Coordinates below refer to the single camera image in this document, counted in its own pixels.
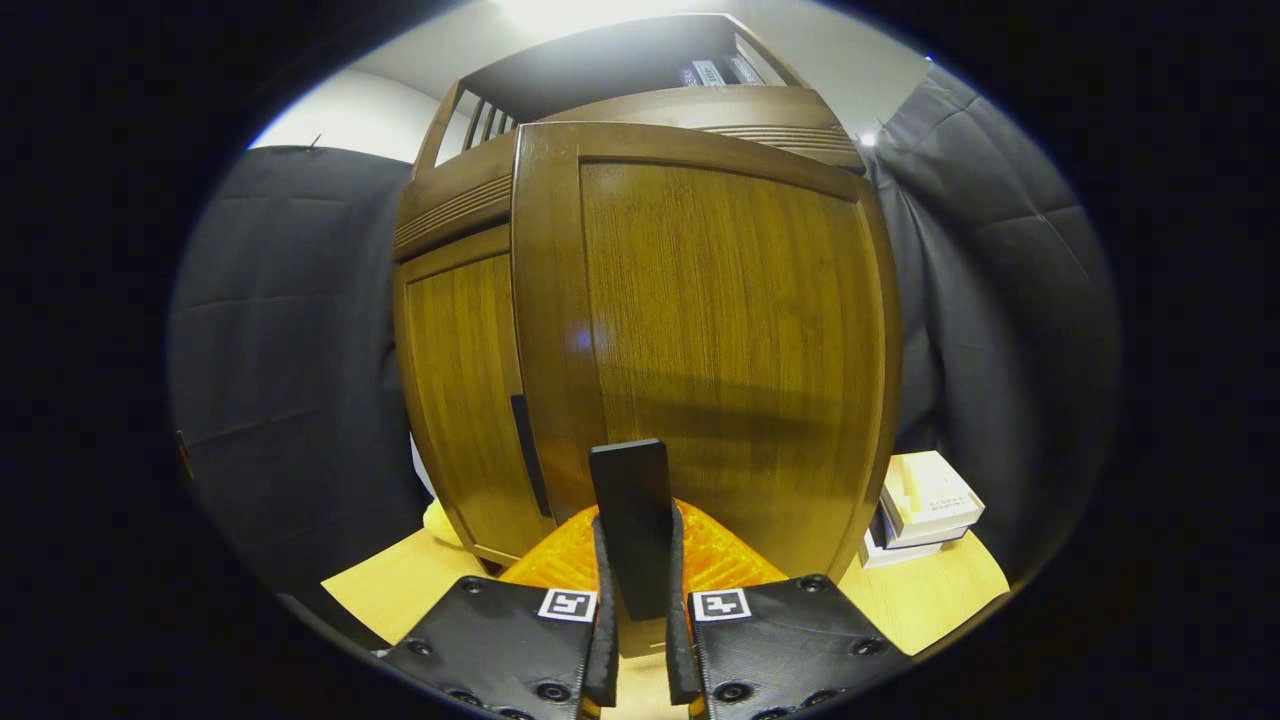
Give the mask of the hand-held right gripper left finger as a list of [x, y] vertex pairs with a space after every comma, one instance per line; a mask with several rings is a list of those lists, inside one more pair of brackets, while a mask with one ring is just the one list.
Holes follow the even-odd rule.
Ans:
[[598, 507], [499, 578], [460, 578], [385, 662], [492, 719], [595, 719], [617, 697], [618, 623]]

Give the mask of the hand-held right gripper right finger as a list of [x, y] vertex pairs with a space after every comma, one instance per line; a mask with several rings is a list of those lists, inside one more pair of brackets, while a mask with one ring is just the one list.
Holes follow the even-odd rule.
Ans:
[[666, 659], [672, 702], [691, 719], [817, 719], [911, 662], [831, 578], [786, 577], [680, 500]]

